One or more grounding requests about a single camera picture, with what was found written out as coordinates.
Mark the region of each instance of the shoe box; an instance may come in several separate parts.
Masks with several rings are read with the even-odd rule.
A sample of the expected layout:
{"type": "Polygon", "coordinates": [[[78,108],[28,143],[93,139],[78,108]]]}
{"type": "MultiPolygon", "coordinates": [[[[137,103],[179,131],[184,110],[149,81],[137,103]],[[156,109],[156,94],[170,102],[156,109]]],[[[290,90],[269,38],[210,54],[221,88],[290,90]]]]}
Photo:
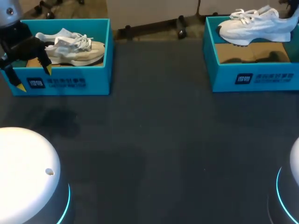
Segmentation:
{"type": "Polygon", "coordinates": [[[61,95],[108,95],[113,65],[113,34],[109,19],[71,20],[24,20],[33,36],[41,32],[48,35],[58,33],[62,28],[71,32],[86,34],[93,41],[105,44],[102,61],[92,66],[52,65],[52,74],[47,75],[37,59],[27,63],[14,63],[14,70],[26,92],[9,83],[1,71],[14,96],[61,96],[61,95]]]}
{"type": "Polygon", "coordinates": [[[228,19],[206,18],[203,52],[213,92],[299,90],[299,27],[290,42],[256,39],[241,47],[216,31],[228,19]]]}

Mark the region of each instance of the white sneaker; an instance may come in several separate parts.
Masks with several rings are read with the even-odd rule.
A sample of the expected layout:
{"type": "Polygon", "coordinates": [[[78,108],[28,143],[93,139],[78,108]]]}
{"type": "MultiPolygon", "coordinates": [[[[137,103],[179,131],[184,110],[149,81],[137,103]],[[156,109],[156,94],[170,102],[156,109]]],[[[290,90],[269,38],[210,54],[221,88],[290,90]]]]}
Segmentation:
{"type": "Polygon", "coordinates": [[[43,42],[55,42],[55,39],[59,36],[69,37],[69,38],[77,38],[79,36],[78,33],[72,33],[65,28],[62,28],[57,34],[55,35],[46,35],[42,33],[37,33],[36,37],[43,42]]]}
{"type": "Polygon", "coordinates": [[[105,45],[94,42],[86,35],[72,39],[69,37],[56,37],[54,45],[46,49],[52,64],[67,63],[74,66],[86,66],[100,60],[105,53],[105,45]]]}
{"type": "Polygon", "coordinates": [[[247,46],[254,39],[263,38],[273,42],[289,42],[291,31],[298,23],[299,10],[288,19],[280,19],[276,9],[265,6],[259,10],[237,12],[228,21],[219,24],[219,35],[227,42],[247,46]]]}

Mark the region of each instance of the blue shoe box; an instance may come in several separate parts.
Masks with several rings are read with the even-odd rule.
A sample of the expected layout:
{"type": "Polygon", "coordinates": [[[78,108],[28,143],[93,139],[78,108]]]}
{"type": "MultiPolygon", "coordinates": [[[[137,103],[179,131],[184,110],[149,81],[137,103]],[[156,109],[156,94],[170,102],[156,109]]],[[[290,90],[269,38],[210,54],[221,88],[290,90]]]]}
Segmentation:
{"type": "Polygon", "coordinates": [[[290,42],[269,43],[264,39],[256,39],[247,47],[236,47],[220,38],[216,32],[218,25],[229,19],[228,16],[206,18],[203,52],[213,92],[299,90],[299,27],[294,29],[290,42]],[[239,54],[242,51],[246,54],[248,48],[251,49],[254,45],[256,47],[257,44],[261,47],[260,52],[264,46],[281,45],[288,60],[220,63],[220,53],[225,54],[224,56],[231,54],[230,51],[218,52],[217,46],[220,44],[240,48],[239,54]]]}
{"type": "Polygon", "coordinates": [[[93,41],[105,43],[102,66],[52,67],[52,75],[45,74],[43,68],[14,68],[27,92],[11,85],[14,96],[69,96],[69,95],[108,95],[113,65],[113,34],[109,19],[72,20],[24,20],[32,35],[38,32],[47,35],[58,33],[62,28],[71,32],[86,34],[93,41]]]}

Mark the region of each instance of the dark gray table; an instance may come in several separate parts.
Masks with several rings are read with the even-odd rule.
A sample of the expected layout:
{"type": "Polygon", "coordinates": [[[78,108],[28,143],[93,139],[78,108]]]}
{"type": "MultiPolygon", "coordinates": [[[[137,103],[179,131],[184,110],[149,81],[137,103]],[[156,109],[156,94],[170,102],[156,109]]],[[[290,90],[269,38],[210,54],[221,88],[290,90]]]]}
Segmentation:
{"type": "Polygon", "coordinates": [[[14,98],[1,126],[48,138],[77,224],[268,224],[268,187],[299,136],[295,92],[211,92],[200,41],[117,44],[107,97],[14,98]]]}

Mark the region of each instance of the chair wheel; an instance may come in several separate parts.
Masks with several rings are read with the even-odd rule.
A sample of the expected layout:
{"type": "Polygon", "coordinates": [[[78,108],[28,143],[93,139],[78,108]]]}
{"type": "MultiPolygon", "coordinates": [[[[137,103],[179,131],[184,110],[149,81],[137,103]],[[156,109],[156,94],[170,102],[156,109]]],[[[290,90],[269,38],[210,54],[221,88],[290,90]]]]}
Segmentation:
{"type": "Polygon", "coordinates": [[[51,11],[47,13],[46,15],[47,20],[53,20],[54,18],[55,18],[54,13],[52,13],[51,11]]]}
{"type": "Polygon", "coordinates": [[[178,32],[178,38],[179,39],[184,39],[185,37],[187,36],[187,32],[186,32],[186,30],[180,30],[179,32],[178,32]]]}
{"type": "Polygon", "coordinates": [[[34,9],[36,11],[36,14],[38,14],[38,15],[43,13],[43,8],[40,5],[35,6],[34,9]]]}

